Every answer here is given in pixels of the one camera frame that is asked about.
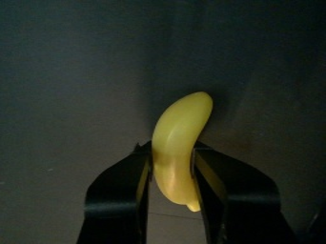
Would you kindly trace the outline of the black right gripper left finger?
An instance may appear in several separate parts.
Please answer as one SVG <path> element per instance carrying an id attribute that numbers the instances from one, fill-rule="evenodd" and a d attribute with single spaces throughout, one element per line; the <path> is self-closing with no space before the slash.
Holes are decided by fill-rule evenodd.
<path id="1" fill-rule="evenodd" d="M 91 184 L 76 244 L 147 244 L 151 143 L 111 166 Z"/>

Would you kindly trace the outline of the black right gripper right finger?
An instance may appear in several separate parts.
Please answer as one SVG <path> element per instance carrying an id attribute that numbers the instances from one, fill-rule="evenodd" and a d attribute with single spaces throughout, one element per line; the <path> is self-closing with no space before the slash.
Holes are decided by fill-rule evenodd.
<path id="1" fill-rule="evenodd" d="M 274 180 L 203 143 L 192 152 L 207 244 L 297 244 Z"/>

